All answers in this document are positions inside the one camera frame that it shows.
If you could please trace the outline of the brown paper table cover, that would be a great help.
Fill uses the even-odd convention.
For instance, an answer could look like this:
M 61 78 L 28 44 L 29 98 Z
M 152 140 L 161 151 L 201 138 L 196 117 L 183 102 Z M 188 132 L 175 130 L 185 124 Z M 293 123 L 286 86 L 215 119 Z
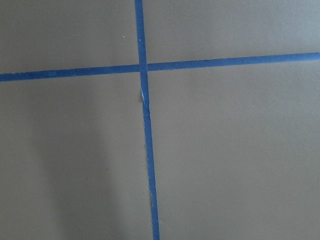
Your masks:
M 3 0 L 3 240 L 317 240 L 317 0 Z

